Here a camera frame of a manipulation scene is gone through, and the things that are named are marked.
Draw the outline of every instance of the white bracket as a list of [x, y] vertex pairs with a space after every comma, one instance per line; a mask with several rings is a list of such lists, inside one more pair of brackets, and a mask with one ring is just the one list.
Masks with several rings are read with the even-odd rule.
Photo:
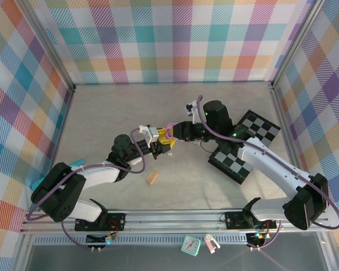
[[201, 119], [199, 118], [199, 115], [198, 115], [196, 100], [194, 100], [191, 103], [186, 104], [185, 108], [186, 108], [187, 115], [192, 116], [192, 124], [201, 123]]
[[152, 142], [156, 142], [159, 138], [156, 127], [148, 127], [140, 125], [140, 133], [145, 137], [148, 148]]

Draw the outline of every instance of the metal rail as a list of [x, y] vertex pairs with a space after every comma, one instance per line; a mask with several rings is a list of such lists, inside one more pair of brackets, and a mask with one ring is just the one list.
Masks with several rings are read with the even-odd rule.
[[311, 26], [313, 25], [316, 17], [318, 16], [319, 12], [323, 8], [326, 1], [327, 0], [315, 0], [312, 6], [310, 7], [306, 18], [304, 19], [302, 25], [299, 28], [297, 36], [295, 37], [293, 43], [291, 44], [290, 49], [288, 50], [286, 57], [281, 64], [280, 69], [277, 71], [273, 79], [273, 85], [275, 90], [279, 86], [279, 82], [281, 81], [283, 76], [287, 73], [288, 69], [290, 68], [290, 65], [294, 60], [296, 53], [302, 46], [305, 38], [307, 37], [308, 32], [310, 31]]
[[55, 69], [58, 71], [63, 81], [71, 89], [71, 92], [73, 92], [75, 89], [74, 83], [67, 69], [65, 68], [60, 56], [58, 55], [58, 52], [54, 48], [53, 43], [47, 35], [44, 27], [40, 23], [40, 20], [38, 19], [32, 5], [27, 0], [16, 0], [16, 3], [18, 4], [25, 18], [28, 20], [29, 25], [34, 30], [35, 35], [37, 36], [42, 47], [44, 48], [51, 62], [53, 63]]
[[[213, 209], [213, 210], [115, 210], [109, 213], [126, 213], [125, 228], [123, 233], [254, 233], [258, 229], [227, 230], [226, 224], [220, 221], [220, 216], [225, 212], [238, 212], [240, 209]], [[43, 215], [36, 212], [33, 217]], [[329, 225], [325, 215], [318, 218], [318, 222]], [[75, 220], [72, 218], [64, 221], [64, 226], [71, 234], [83, 234], [83, 231], [74, 231]], [[309, 231], [323, 231], [316, 225], [312, 225]], [[289, 221], [283, 221], [281, 232], [302, 231], [293, 226]], [[22, 234], [58, 234], [62, 232], [61, 223], [54, 222], [45, 217], [38, 221], [27, 221], [23, 223]], [[86, 234], [106, 234], [105, 231], [89, 231]]]

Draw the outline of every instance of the gray floor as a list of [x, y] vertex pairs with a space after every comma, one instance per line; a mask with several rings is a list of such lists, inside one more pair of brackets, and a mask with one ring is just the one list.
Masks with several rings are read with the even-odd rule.
[[[163, 127], [190, 120], [184, 106], [202, 94], [203, 103], [218, 99], [236, 123], [248, 109], [278, 124], [266, 83], [154, 84], [79, 86], [60, 142], [56, 162], [85, 159], [102, 162], [118, 134], [139, 125]], [[143, 139], [139, 134], [137, 140]], [[213, 151], [214, 142], [204, 143]], [[279, 134], [270, 145], [288, 160]], [[283, 192], [257, 169], [240, 186], [207, 162], [209, 153], [193, 143], [176, 142], [173, 155], [158, 160], [147, 156], [147, 170], [129, 174], [118, 183], [85, 190], [81, 198], [94, 198], [107, 208], [240, 208], [254, 197], [278, 198]], [[154, 185], [145, 180], [159, 172]]]

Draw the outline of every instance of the metal frame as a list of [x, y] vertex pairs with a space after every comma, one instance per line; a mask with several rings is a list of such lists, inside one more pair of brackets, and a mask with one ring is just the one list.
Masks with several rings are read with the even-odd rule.
[[[279, 120], [280, 126], [282, 127], [281, 133], [284, 137], [284, 143], [286, 147], [286, 151], [289, 156], [289, 161], [300, 168], [300, 161], [298, 158], [298, 154], [296, 151], [295, 143], [291, 136], [291, 132], [289, 130], [289, 124], [285, 117], [285, 112], [281, 106], [280, 98], [277, 95], [276, 90], [274, 90], [273, 86], [269, 85], [272, 102], [277, 114], [277, 118]], [[339, 270], [339, 250], [335, 244], [333, 236], [330, 232], [327, 231], [318, 231], [319, 243], [321, 246], [321, 250], [323, 251], [323, 255], [325, 258], [325, 262], [327, 267], [331, 271]]]
[[59, 149], [59, 145], [60, 145], [60, 139], [62, 138], [62, 134], [63, 134], [64, 128], [66, 126], [66, 123], [67, 123], [68, 114], [69, 114], [70, 108], [72, 106], [75, 89], [76, 89], [76, 87], [74, 86], [73, 91], [70, 92], [70, 94], [69, 94], [68, 103], [67, 103], [67, 109], [66, 109], [66, 111], [64, 113], [64, 116], [63, 116], [62, 125], [59, 128], [58, 142], [56, 143], [56, 146], [54, 147], [53, 156], [51, 157], [50, 168], [52, 168], [54, 166], [55, 158], [57, 157], [57, 154], [58, 154], [58, 149]]
[[53, 63], [55, 69], [60, 74], [61, 78], [66, 82], [72, 92], [74, 92], [75, 84], [73, 83], [67, 69], [65, 68], [63, 62], [60, 59], [56, 49], [54, 48], [53, 43], [51, 42], [49, 36], [47, 35], [44, 27], [40, 23], [38, 17], [35, 14], [35, 11], [31, 4], [26, 0], [16, 0], [21, 12], [28, 20], [29, 25], [35, 32], [38, 40], [40, 41], [41, 45], [43, 46], [45, 52], [47, 53], [48, 57], [50, 58], [51, 62]]
[[30, 253], [33, 247], [33, 234], [19, 235], [19, 239], [14, 248], [16, 257], [12, 258], [9, 271], [24, 271], [27, 268]]
[[[220, 216], [225, 212], [241, 212], [242, 209], [196, 209], [196, 210], [110, 210], [109, 213], [125, 213], [125, 228], [121, 233], [131, 234], [172, 234], [172, 233], [254, 233], [257, 229], [227, 230], [226, 224], [220, 221]], [[43, 212], [35, 212], [33, 217], [44, 215]], [[318, 221], [323, 225], [329, 225], [325, 214]], [[68, 218], [64, 226], [71, 234], [107, 234], [106, 231], [83, 232], [74, 231], [75, 220]], [[312, 225], [309, 231], [323, 231], [316, 225]], [[293, 226], [289, 221], [282, 221], [281, 232], [302, 231]], [[40, 221], [24, 221], [21, 228], [22, 234], [58, 234], [62, 233], [61, 223], [54, 222], [50, 217], [44, 217]]]
[[291, 62], [293, 61], [293, 59], [295, 57], [295, 54], [297, 53], [299, 48], [302, 46], [312, 24], [314, 23], [317, 15], [319, 14], [321, 9], [323, 8], [326, 1], [327, 0], [314, 0], [314, 3], [310, 7], [303, 23], [301, 24], [301, 26], [299, 28], [298, 34], [296, 35], [293, 43], [291, 44], [289, 51], [286, 53], [286, 57], [284, 58], [281, 66], [280, 66], [280, 69], [277, 71], [277, 73], [276, 73], [276, 75], [273, 79], [274, 89], [277, 88], [280, 80], [285, 75], [285, 73], [288, 71]]

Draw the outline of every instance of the black cable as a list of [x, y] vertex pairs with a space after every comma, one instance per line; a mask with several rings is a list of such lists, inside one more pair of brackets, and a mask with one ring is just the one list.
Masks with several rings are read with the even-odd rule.
[[202, 146], [202, 142], [203, 142], [203, 141], [204, 141], [204, 140], [201, 140], [201, 142], [199, 143], [199, 145], [201, 146], [201, 148], [203, 148], [204, 151], [207, 151], [207, 150]]
[[223, 213], [222, 215], [220, 215], [219, 220], [220, 220], [222, 223], [225, 223], [225, 224], [226, 224], [226, 221], [223, 221], [223, 220], [221, 219], [221, 217], [224, 216], [224, 215], [225, 215], [224, 213]]

